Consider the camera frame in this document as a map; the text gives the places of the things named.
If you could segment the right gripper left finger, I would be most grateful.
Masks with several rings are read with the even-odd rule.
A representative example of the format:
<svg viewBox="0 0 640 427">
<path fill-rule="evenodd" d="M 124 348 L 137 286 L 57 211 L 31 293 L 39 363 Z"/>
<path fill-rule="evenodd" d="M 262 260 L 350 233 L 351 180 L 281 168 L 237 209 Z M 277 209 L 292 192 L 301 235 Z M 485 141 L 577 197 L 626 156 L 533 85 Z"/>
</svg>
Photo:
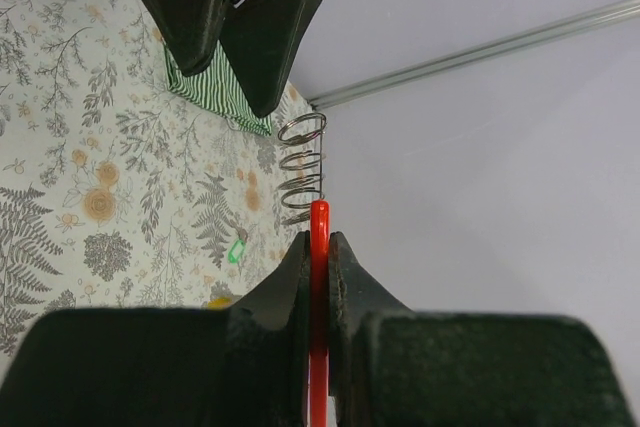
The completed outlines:
<svg viewBox="0 0 640 427">
<path fill-rule="evenodd" d="M 5 426 L 303 426 L 310 252 L 231 306 L 51 312 L 1 385 Z"/>
</svg>

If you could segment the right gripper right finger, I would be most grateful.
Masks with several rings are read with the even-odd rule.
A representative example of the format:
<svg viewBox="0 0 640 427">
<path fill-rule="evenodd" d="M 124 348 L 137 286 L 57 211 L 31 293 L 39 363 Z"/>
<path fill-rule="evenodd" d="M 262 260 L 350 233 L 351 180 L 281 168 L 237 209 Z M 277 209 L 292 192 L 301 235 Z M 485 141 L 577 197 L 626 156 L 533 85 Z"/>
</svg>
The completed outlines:
<svg viewBox="0 0 640 427">
<path fill-rule="evenodd" d="M 417 312 L 329 243 L 329 391 L 341 426 L 632 426 L 615 368 L 566 316 Z"/>
</svg>

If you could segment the grey red key ring holder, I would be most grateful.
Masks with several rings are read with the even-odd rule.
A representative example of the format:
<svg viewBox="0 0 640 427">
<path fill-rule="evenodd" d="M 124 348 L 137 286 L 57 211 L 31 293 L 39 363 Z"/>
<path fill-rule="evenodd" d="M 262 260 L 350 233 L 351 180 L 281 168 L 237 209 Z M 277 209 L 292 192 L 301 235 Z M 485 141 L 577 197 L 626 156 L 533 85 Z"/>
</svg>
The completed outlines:
<svg viewBox="0 0 640 427">
<path fill-rule="evenodd" d="M 295 175 L 278 189 L 281 204 L 297 214 L 287 225 L 309 224 L 310 233 L 310 345 L 309 345 L 309 424 L 328 424 L 329 399 L 329 203 L 323 192 L 323 135 L 326 116 L 312 111 L 281 127 L 278 140 L 299 150 L 282 158 L 279 167 Z"/>
</svg>

